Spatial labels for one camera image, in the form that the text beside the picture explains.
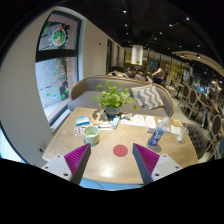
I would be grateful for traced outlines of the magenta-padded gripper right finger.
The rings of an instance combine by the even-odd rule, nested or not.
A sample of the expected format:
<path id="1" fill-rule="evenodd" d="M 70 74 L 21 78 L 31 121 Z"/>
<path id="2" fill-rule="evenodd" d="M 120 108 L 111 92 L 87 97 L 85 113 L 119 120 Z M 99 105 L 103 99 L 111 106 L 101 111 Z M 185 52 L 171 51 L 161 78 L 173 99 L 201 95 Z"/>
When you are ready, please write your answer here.
<path id="1" fill-rule="evenodd" d="M 133 155 L 144 184 L 152 183 L 182 169 L 169 155 L 151 151 L 134 143 Z"/>

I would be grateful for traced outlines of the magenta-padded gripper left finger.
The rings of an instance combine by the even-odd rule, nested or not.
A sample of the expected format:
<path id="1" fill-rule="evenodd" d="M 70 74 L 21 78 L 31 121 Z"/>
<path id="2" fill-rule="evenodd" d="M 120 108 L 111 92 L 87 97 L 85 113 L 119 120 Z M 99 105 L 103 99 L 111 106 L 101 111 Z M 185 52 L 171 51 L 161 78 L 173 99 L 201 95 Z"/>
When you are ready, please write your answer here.
<path id="1" fill-rule="evenodd" d="M 85 144 L 66 155 L 54 156 L 42 169 L 79 185 L 90 154 L 91 145 Z"/>

